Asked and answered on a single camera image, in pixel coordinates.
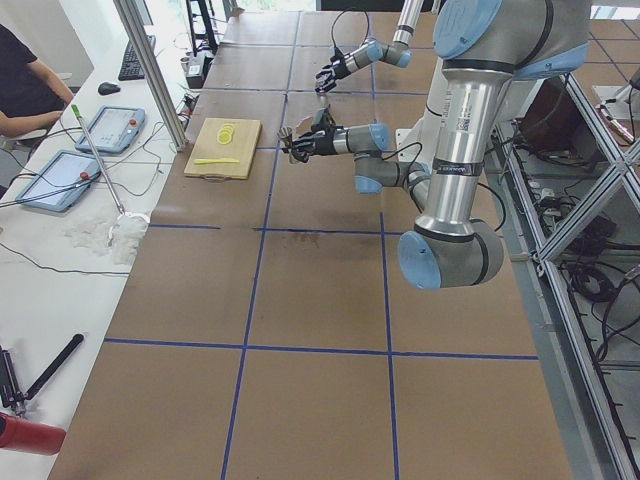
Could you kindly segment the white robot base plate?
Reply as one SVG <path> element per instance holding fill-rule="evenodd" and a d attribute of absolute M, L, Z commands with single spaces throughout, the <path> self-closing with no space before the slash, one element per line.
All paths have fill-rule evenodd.
<path fill-rule="evenodd" d="M 420 162 L 424 159 L 425 142 L 418 127 L 395 131 L 397 159 L 399 162 Z"/>

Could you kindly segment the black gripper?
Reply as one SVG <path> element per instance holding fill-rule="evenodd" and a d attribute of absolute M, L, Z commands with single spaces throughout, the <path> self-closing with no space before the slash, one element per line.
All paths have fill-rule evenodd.
<path fill-rule="evenodd" d="M 330 63 L 322 68 L 316 75 L 316 92 L 329 92 L 333 89 L 333 81 L 347 76 L 347 67 L 343 57 L 331 57 Z"/>
<path fill-rule="evenodd" d="M 299 149 L 290 150 L 291 163 L 307 163 L 312 155 L 329 155 L 334 152 L 332 131 L 312 132 L 311 130 L 296 138 L 291 138 L 292 145 L 299 145 Z"/>

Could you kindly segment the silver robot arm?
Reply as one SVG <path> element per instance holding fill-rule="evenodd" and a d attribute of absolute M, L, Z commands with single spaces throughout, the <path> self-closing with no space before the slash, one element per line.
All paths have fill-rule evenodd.
<path fill-rule="evenodd" d="M 344 53 L 337 45 L 334 33 L 331 33 L 333 55 L 315 75 L 315 91 L 325 94 L 337 85 L 337 81 L 381 61 L 383 63 L 406 68 L 411 60 L 409 45 L 415 34 L 423 1 L 409 0 L 403 3 L 397 27 L 390 43 L 381 42 L 374 37 L 366 37 L 361 45 L 352 52 Z"/>
<path fill-rule="evenodd" d="M 414 287 L 487 282 L 502 266 L 503 247 L 471 210 L 492 127 L 513 83 L 585 62 L 590 13 L 587 1 L 447 1 L 435 23 L 438 63 L 424 115 L 402 143 L 407 161 L 384 158 L 386 125 L 340 126 L 327 109 L 302 135 L 282 128 L 282 149 L 294 162 L 352 154 L 358 192 L 407 192 L 419 216 L 401 236 L 398 257 Z"/>

